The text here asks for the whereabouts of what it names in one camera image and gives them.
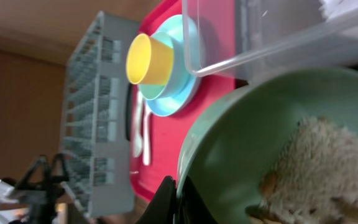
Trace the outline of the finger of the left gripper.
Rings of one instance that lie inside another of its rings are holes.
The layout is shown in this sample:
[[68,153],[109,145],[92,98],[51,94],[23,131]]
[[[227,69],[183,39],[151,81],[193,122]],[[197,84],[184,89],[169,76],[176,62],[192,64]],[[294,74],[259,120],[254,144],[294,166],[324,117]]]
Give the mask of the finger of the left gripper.
[[[30,182],[35,171],[41,168],[42,170],[42,179],[40,182]],[[26,171],[24,176],[17,181],[14,188],[16,190],[42,190],[49,180],[49,164],[47,156],[40,155]]]
[[65,162],[65,155],[58,153],[55,155],[51,165],[51,181],[67,182],[69,181],[69,173]]

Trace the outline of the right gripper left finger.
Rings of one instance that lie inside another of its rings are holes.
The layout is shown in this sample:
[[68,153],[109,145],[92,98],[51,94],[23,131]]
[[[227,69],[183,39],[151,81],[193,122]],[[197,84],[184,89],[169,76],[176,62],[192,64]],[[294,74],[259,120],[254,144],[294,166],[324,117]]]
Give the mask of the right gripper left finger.
[[176,206],[176,185],[172,176],[166,176],[159,185],[153,199],[136,224],[173,223]]

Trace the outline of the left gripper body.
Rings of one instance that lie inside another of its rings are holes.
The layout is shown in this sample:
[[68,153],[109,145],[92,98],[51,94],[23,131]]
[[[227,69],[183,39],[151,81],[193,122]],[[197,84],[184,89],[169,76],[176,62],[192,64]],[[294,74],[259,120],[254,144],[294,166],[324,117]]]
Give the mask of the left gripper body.
[[14,186],[14,195],[20,203],[29,206],[27,220],[17,218],[9,224],[52,224],[57,217],[57,200],[65,194],[60,185],[64,177],[52,177],[43,182],[30,184],[20,181]]

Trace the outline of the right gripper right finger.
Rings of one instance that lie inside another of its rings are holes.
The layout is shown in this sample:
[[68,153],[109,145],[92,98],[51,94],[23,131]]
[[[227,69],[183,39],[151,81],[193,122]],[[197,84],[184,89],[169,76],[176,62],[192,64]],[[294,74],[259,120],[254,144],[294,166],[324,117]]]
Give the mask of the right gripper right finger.
[[183,224],[218,224],[192,180],[187,177],[178,199],[178,222]]

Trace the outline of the green plastic bowl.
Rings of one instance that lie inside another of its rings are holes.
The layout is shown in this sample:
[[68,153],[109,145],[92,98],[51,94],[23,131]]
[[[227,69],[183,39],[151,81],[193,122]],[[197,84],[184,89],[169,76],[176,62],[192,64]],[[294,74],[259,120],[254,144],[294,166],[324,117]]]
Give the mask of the green plastic bowl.
[[210,105],[181,146],[178,199],[189,177],[217,223],[248,223],[258,184],[300,119],[324,116],[358,134],[358,71],[314,68],[243,86]]

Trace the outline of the white plastic spoon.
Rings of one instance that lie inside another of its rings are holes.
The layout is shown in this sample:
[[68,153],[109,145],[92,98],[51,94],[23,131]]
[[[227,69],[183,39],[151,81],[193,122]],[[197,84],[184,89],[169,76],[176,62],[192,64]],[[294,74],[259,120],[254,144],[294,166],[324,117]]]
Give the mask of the white plastic spoon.
[[142,152],[142,134],[141,134],[141,126],[142,126],[142,115],[143,115],[143,104],[144,98],[140,91],[137,92],[137,102],[135,108],[135,116],[134,116],[134,150],[132,155],[134,157],[139,157]]

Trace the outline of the white plastic fork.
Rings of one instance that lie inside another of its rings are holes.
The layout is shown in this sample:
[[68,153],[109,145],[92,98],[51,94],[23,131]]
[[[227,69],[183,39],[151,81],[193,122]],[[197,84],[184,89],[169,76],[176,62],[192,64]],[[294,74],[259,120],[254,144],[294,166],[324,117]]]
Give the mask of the white plastic fork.
[[149,166],[151,164],[151,146],[150,146],[150,115],[152,114],[147,103],[144,108],[144,118],[143,118],[143,164]]

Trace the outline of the yellow plastic cup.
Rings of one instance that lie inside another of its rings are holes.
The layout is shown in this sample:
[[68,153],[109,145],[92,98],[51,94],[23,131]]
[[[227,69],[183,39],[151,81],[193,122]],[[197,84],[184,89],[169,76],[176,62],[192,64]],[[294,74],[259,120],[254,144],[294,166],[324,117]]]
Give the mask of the yellow plastic cup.
[[173,69],[173,60],[173,47],[147,34],[139,34],[127,53],[127,79],[135,85],[166,85]]

